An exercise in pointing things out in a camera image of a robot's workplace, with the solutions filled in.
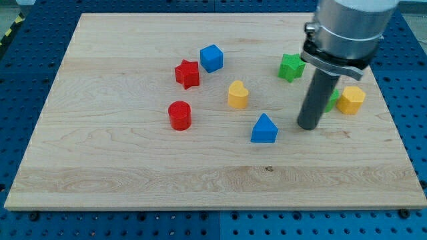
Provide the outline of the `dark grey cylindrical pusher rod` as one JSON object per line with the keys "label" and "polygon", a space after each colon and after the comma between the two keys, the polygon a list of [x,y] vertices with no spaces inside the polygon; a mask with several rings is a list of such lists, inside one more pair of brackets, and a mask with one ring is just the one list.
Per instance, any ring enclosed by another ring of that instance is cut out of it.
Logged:
{"label": "dark grey cylindrical pusher rod", "polygon": [[316,69],[298,115],[297,123],[305,130],[317,127],[340,76]]}

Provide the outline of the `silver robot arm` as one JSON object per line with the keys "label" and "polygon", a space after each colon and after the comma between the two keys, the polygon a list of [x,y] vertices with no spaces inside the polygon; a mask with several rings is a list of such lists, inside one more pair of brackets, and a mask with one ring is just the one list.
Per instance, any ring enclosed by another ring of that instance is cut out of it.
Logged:
{"label": "silver robot arm", "polygon": [[304,25],[300,59],[316,69],[298,115],[305,130],[315,129],[343,75],[359,81],[378,50],[397,0],[321,0]]}

